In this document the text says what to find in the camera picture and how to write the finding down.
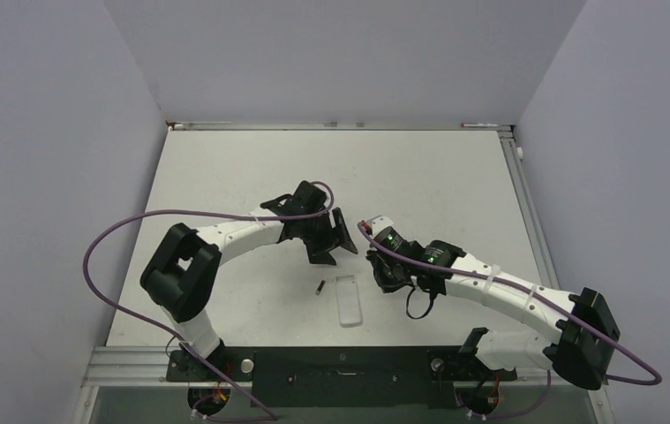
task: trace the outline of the black metal base plate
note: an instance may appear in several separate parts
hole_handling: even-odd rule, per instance
[[[482,375],[474,355],[460,346],[390,347],[223,347],[210,360],[221,370],[230,367],[237,382],[253,381],[252,393],[268,406],[394,406],[457,407],[453,382],[476,382]],[[171,353],[166,380],[216,382],[213,374],[184,351]],[[441,378],[431,361],[450,367]],[[254,362],[241,371],[242,360]],[[504,381],[516,372],[503,372]]]

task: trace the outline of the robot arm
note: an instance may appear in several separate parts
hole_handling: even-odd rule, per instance
[[[223,263],[257,247],[302,239],[310,263],[335,265],[329,252],[338,246],[358,253],[339,208],[332,209],[334,227],[324,203],[327,196],[307,181],[292,194],[264,202],[249,221],[228,221],[192,230],[172,226],[140,278],[140,285],[170,318],[173,327],[203,357],[222,340],[213,329],[206,306]],[[321,215],[306,219],[321,212]]]
[[[392,221],[385,216],[377,216],[360,226],[375,234],[373,243],[379,248],[369,250],[366,258],[373,265],[374,279],[384,292],[411,286],[412,290],[428,292],[431,306],[439,294],[470,299],[531,329],[513,333],[473,331],[464,346],[471,346],[475,357],[489,371],[514,367],[552,368],[567,381],[588,390],[596,390],[602,384],[614,349],[533,296],[533,293],[543,295],[563,311],[582,318],[617,341],[620,331],[607,303],[595,291],[584,289],[581,295],[576,295],[533,284],[440,240],[422,247],[397,233]],[[452,269],[456,273],[441,272],[441,269]],[[499,281],[512,282],[525,291]]]

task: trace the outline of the black bracket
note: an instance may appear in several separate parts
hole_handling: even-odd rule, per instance
[[[585,287],[581,295],[572,294],[569,298],[574,302],[572,315],[612,340],[621,338],[621,331],[601,294]],[[558,321],[556,326],[561,329],[561,339],[558,344],[551,344],[543,351],[553,362],[553,370],[575,386],[599,390],[614,348],[571,320]]]
[[[324,209],[327,194],[308,181],[301,181],[293,194],[284,194],[260,205],[278,216],[301,216],[315,214]],[[284,240],[301,239],[306,246],[309,263],[336,265],[329,253],[337,247],[358,254],[358,248],[348,233],[348,227],[339,208],[332,209],[335,225],[329,221],[329,213],[315,218],[286,221],[278,243]]]
[[[207,357],[208,362],[218,367],[223,373],[226,373],[233,381],[250,382],[253,378],[253,370],[250,373],[245,373],[241,369],[241,362],[243,360],[254,361],[254,348],[235,347],[229,349],[221,342],[221,345]],[[214,372],[182,348],[170,353],[166,381],[215,382],[219,381],[219,378]]]
[[[191,320],[210,300],[221,252],[182,223],[169,228],[139,278],[150,299],[176,322]],[[192,260],[186,269],[179,260]]]

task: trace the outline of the white cable tie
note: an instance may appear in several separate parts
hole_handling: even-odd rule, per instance
[[[532,312],[532,309],[528,309],[530,307],[530,303],[532,302],[532,299],[535,297],[535,293],[538,292],[538,285],[533,284],[532,287],[530,287],[530,292],[527,293],[527,300],[524,302],[524,307],[522,307],[522,312],[519,314],[519,322],[524,324],[524,314],[527,312]]]
[[[249,214],[249,216],[252,217],[252,218],[254,218],[254,222],[255,222],[255,223],[261,223],[262,225],[264,225],[264,224],[260,221],[260,218],[259,218],[258,216],[254,215],[254,214]]]
[[[501,273],[501,267],[498,265],[493,265],[491,267],[491,272],[488,273],[488,278],[486,279],[486,285],[483,286],[483,298],[481,303],[484,307],[488,306],[488,292],[491,290],[491,285],[493,284],[493,279],[496,278]]]

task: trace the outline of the small black object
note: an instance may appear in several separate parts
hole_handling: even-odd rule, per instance
[[[139,278],[139,285],[176,322],[186,322],[210,300],[221,252],[182,223],[169,228]],[[186,269],[179,260],[192,260]]]
[[[316,292],[314,294],[319,296],[319,294],[321,293],[321,289],[324,288],[324,283],[326,283],[326,282],[327,282],[327,280],[321,280],[321,283],[319,283],[319,287],[316,288]]]
[[[614,341],[621,338],[605,298],[598,292],[584,288],[582,294],[572,297],[571,314],[602,331]],[[614,348],[599,340],[571,320],[556,322],[562,328],[558,344],[551,344],[543,353],[553,362],[553,370],[567,382],[587,390],[599,390],[613,357]]]

